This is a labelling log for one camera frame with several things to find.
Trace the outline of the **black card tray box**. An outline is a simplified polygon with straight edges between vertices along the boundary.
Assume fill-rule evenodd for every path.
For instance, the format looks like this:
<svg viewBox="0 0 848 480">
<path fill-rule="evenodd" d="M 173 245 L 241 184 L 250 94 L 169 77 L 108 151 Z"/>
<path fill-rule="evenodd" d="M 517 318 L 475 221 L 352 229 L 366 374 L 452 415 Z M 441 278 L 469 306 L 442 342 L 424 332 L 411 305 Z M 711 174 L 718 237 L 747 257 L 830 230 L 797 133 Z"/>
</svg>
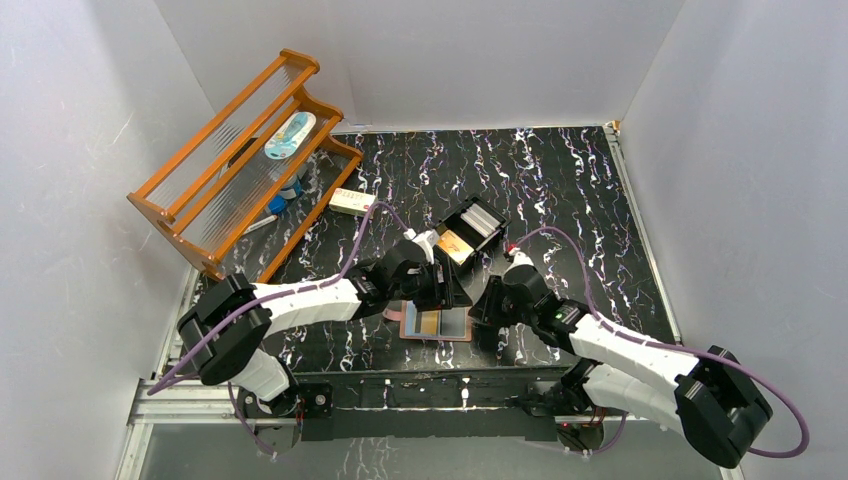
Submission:
<svg viewBox="0 0 848 480">
<path fill-rule="evenodd" d="M 460 214 L 471 203 L 479 203 L 484 209 L 488 211 L 489 214 L 491 214 L 499 222 L 499 228 L 496 233 L 493 233 L 491 236 L 484 238 L 460 218 Z M 453 267 L 456 269 L 456 271 L 460 275 L 464 275 L 473 269 L 474 263 L 482 256 L 484 252 L 491 251 L 497 245 L 497 243 L 504 237 L 506 228 L 509 224 L 510 220 L 507 217 L 505 211 L 503 211 L 502 209 L 498 209 L 492 202 L 480 196 L 479 194 L 472 194 L 466 197 L 458 205 L 450 208 L 448 212 L 444 214 L 442 218 L 434 224 L 434 229 L 439 233 L 439 235 L 441 235 L 445 230 L 450 229 L 457 233 L 469 245 L 474 248 L 474 255 L 470 257 L 463 265 L 456 264 L 448 257 L 448 259 L 452 261 Z"/>
</svg>

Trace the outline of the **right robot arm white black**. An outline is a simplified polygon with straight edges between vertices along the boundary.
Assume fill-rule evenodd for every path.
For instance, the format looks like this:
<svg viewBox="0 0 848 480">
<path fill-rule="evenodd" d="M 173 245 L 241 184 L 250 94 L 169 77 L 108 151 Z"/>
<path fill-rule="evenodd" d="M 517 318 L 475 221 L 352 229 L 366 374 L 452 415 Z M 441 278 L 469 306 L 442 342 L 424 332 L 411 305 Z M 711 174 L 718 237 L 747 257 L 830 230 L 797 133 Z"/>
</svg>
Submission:
<svg viewBox="0 0 848 480">
<path fill-rule="evenodd" d="M 709 358 L 658 348 L 655 339 L 596 319 L 581 302 L 559 297 L 535 267 L 489 278 L 470 310 L 480 325 L 523 324 L 546 345 L 576 357 L 559 381 L 531 387 L 509 405 L 534 416 L 628 412 L 683 436 L 720 467 L 739 465 L 773 410 L 754 383 L 730 367 L 717 346 Z"/>
</svg>

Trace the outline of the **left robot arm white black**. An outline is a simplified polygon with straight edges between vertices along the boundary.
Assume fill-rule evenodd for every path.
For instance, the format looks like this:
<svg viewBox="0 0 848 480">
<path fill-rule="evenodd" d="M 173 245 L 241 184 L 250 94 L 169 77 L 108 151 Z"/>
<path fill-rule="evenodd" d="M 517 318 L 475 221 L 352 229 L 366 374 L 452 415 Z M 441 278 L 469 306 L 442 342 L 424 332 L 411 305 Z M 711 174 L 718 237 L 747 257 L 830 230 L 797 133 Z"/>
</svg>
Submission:
<svg viewBox="0 0 848 480">
<path fill-rule="evenodd" d="M 237 386 L 271 414 L 286 416 L 297 407 L 299 391 L 289 368 L 263 350 L 263 341 L 301 326 L 370 317 L 393 301 L 420 312 L 472 304 L 446 253 L 402 240 L 383 256 L 328 279 L 270 285 L 231 275 L 179 320 L 178 331 L 202 384 Z"/>
</svg>

